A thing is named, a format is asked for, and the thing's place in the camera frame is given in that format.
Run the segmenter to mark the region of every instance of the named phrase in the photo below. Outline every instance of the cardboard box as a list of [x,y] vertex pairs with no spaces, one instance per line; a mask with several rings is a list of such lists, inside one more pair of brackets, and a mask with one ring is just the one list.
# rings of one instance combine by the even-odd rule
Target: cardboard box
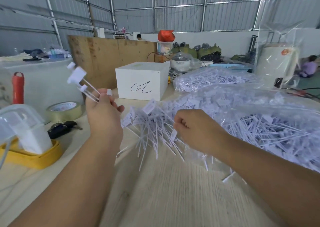
[[163,63],[168,60],[170,60],[175,54],[168,54],[168,55],[160,55],[160,54],[155,54],[154,55],[154,62],[157,63]]
[[135,62],[115,69],[119,98],[160,101],[168,85],[169,64]]

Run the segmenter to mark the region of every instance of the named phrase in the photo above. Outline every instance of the forearm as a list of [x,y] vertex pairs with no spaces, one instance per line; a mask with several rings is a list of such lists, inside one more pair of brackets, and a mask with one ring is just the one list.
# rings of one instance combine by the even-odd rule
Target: forearm
[[10,227],[97,226],[111,188],[118,145],[89,138]]
[[320,226],[320,174],[233,136],[212,152],[291,226]]

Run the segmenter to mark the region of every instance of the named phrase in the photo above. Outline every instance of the hand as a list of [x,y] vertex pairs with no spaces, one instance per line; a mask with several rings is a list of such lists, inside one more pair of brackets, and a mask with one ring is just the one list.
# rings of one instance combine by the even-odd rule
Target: hand
[[173,127],[191,148],[213,156],[232,137],[201,109],[179,110]]
[[124,106],[117,106],[112,96],[107,95],[107,89],[98,89],[92,94],[99,97],[99,102],[86,98],[86,110],[90,125],[90,136],[103,139],[115,139],[119,146],[123,137],[120,124],[120,114],[125,110]]

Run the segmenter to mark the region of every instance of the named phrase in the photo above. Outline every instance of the table surface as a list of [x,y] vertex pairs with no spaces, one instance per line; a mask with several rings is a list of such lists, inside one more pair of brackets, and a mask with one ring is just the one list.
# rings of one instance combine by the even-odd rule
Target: table surface
[[[168,86],[163,100],[176,97]],[[118,105],[143,107],[147,101],[116,99]],[[53,181],[89,137],[86,115],[76,120],[83,128],[59,138],[63,156],[43,170],[5,164],[0,171],[0,227],[10,224]],[[124,129],[120,149],[135,145],[138,137]],[[228,168],[206,171],[183,162],[166,147],[159,157],[151,147],[139,172],[141,157],[134,147],[115,163],[112,190],[100,226],[284,226],[266,203],[235,174],[222,183]]]

